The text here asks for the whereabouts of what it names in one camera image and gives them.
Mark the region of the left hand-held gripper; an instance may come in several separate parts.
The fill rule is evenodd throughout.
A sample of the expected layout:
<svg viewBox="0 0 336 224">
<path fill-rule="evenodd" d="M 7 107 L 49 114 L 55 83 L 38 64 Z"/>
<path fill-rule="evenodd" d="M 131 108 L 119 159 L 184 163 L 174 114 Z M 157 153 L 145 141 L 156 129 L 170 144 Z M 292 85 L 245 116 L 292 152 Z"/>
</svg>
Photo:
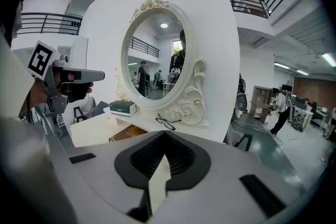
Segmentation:
<svg viewBox="0 0 336 224">
<path fill-rule="evenodd" d="M 56 50 L 38 41 L 31 59 L 28 63 L 28 72 L 34 79 L 43 82 L 47 93 L 49 94 L 47 103 L 49 115 L 62 114 L 69 101 L 74 97 L 83 99 L 86 96 L 89 83 L 102 81 L 105 78 L 103 71 L 66 68 L 59 65 L 61 61 L 55 60 Z M 65 85 L 57 90 L 61 83 L 85 83 L 80 85 Z"/>
</svg>

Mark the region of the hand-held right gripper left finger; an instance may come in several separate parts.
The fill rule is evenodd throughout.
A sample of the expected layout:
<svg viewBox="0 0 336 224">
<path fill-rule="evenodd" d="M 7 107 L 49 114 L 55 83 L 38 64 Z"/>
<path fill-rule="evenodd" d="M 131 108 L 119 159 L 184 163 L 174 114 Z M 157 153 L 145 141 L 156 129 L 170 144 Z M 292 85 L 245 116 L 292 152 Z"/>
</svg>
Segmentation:
<svg viewBox="0 0 336 224">
<path fill-rule="evenodd" d="M 127 214 L 140 205 L 143 190 L 125 184 L 114 168 L 114 159 L 148 137 L 68 149 L 59 139 L 48 138 L 49 157 L 77 223 L 138 223 Z"/>
</svg>

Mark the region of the person's left hand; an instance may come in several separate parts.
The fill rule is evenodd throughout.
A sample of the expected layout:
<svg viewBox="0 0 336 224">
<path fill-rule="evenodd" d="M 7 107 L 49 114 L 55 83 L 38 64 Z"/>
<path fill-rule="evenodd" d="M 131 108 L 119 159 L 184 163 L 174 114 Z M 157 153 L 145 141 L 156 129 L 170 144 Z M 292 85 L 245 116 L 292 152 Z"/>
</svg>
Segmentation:
<svg viewBox="0 0 336 224">
<path fill-rule="evenodd" d="M 59 90 L 61 87 L 67 84 L 71 86 L 72 85 L 77 86 L 85 83 L 64 82 L 57 86 L 57 90 Z M 92 92 L 93 85 L 94 85 L 93 82 L 88 84 L 88 86 L 86 87 L 87 89 L 86 93 Z M 33 86 L 30 89 L 28 101 L 26 101 L 28 111 L 40 104 L 47 103 L 48 96 L 49 94 L 47 93 L 45 87 L 43 86 L 43 82 L 36 78 Z"/>
</svg>

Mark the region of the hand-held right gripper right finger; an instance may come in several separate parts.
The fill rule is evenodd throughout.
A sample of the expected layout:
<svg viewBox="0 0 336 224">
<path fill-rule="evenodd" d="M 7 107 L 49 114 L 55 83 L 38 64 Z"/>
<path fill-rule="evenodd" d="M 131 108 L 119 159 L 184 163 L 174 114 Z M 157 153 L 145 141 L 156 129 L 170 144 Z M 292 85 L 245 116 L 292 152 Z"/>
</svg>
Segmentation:
<svg viewBox="0 0 336 224">
<path fill-rule="evenodd" d="M 262 223 L 267 216 L 240 181 L 256 175 L 285 205 L 303 194 L 253 153 L 194 135 L 177 133 L 208 152 L 211 166 L 192 189 L 170 191 L 149 223 Z"/>
</svg>

